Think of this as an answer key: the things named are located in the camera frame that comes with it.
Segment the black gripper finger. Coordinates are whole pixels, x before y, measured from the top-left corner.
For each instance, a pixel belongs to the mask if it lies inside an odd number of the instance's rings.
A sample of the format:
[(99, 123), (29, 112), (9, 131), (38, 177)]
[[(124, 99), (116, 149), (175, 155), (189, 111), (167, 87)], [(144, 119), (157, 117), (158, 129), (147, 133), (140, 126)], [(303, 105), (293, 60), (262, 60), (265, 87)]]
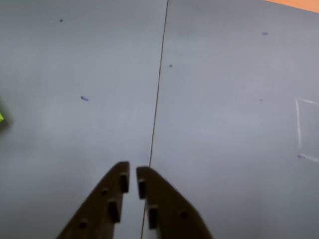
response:
[(129, 191), (130, 164), (116, 163), (75, 212), (58, 239), (112, 239)]
[(149, 167), (137, 167), (139, 198), (145, 200), (148, 226), (160, 239), (212, 239), (196, 208)]

